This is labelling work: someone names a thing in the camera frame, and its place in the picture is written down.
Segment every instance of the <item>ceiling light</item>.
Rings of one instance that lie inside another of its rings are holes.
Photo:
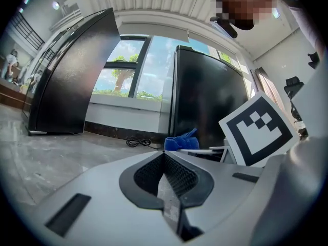
[[[272,15],[276,19],[280,16],[280,13],[278,12],[277,8],[272,8]]]
[[[27,5],[27,3],[29,2],[29,0],[24,0],[24,4]]]
[[[58,10],[59,9],[59,3],[56,2],[56,1],[52,2],[52,7],[53,7],[53,9]]]

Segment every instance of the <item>black window frame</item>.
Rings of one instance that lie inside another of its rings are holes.
[[[137,62],[110,61],[110,62],[106,62],[103,69],[122,69],[122,70],[128,69],[128,70],[134,71],[134,75],[132,78],[128,97],[136,98],[137,97],[137,89],[138,89],[140,77],[141,77],[141,72],[144,67],[144,64],[146,61],[146,56],[148,54],[150,44],[153,40],[153,36],[121,35],[120,37],[121,37],[121,40],[144,41],[144,44],[142,45]]]

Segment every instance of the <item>power cord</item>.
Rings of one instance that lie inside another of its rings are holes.
[[[152,141],[148,138],[145,138],[145,139],[142,139],[142,140],[139,140],[135,137],[130,137],[128,140],[127,140],[127,145],[130,147],[130,148],[135,148],[137,146],[145,146],[145,147],[149,147],[149,148],[152,148],[154,150],[157,150],[157,148],[153,148],[151,146],[149,146]]]

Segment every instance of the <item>dark baseboard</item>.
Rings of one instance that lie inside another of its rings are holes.
[[[148,138],[154,144],[163,144],[165,140],[163,134],[160,133],[116,128],[116,127],[106,126],[89,121],[85,122],[84,130],[106,137],[114,137],[114,138],[125,139],[125,140],[127,140],[130,137],[136,137],[137,139]]]

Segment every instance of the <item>sky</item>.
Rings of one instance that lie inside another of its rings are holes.
[[[172,38],[155,36],[146,56],[145,65],[142,70],[138,92],[145,91],[154,96],[162,94],[164,80],[170,68],[175,49],[178,45],[192,47],[195,51],[210,54],[207,45],[193,39],[189,43]],[[123,56],[129,61],[130,56],[138,54],[142,48],[143,41],[122,40],[116,46],[108,61],[112,61],[118,56]],[[129,92],[132,78],[128,78],[123,83],[121,92]],[[96,88],[98,90],[111,89],[115,87],[116,78],[112,76],[112,70],[102,70]]]

